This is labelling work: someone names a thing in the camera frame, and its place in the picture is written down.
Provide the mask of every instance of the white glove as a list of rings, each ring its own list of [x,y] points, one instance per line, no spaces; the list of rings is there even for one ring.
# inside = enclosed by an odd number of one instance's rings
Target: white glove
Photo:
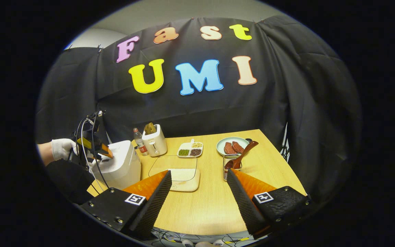
[[[61,158],[67,160],[71,149],[78,155],[77,144],[71,139],[56,139],[51,141],[51,150],[55,161]]]

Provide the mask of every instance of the plastic bottle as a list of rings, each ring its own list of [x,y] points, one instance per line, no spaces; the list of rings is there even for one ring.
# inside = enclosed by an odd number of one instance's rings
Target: plastic bottle
[[[143,154],[143,156],[146,156],[149,154],[149,152],[144,145],[142,137],[143,135],[138,131],[138,128],[133,128],[133,138],[135,139],[135,142],[138,145],[140,152]]]

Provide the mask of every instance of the wooden spoon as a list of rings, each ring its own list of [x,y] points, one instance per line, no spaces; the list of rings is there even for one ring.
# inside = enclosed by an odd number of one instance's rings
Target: wooden spoon
[[[228,162],[226,163],[225,169],[230,169],[230,168],[239,169],[239,168],[240,168],[240,163],[241,163],[241,161],[242,161],[243,156],[246,155],[246,153],[249,152],[249,150],[251,150],[253,147],[257,146],[258,144],[259,144],[259,143],[256,142],[256,141],[251,141],[251,142],[245,147],[245,149],[243,150],[243,153],[242,153],[238,158],[236,158],[235,160],[230,160],[230,161],[228,161]]]

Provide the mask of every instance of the steak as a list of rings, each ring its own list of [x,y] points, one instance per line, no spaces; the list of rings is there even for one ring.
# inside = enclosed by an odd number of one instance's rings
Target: steak
[[[236,152],[232,148],[232,145],[229,142],[225,143],[224,151],[226,154],[236,154]]]
[[[232,148],[234,149],[234,151],[236,151],[237,153],[243,153],[243,147],[240,146],[240,144],[238,142],[232,142]]]

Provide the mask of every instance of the blue letter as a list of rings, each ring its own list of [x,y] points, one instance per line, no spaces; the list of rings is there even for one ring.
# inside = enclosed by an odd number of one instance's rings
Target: blue letter
[[[194,93],[194,89],[191,88],[190,82],[199,92],[202,91],[205,80],[207,80],[205,90],[215,91],[223,89],[224,86],[220,83],[219,74],[217,72],[218,64],[219,61],[215,59],[204,61],[201,72],[197,72],[188,62],[176,65],[175,69],[181,74],[182,80],[182,90],[180,94],[188,95]]]

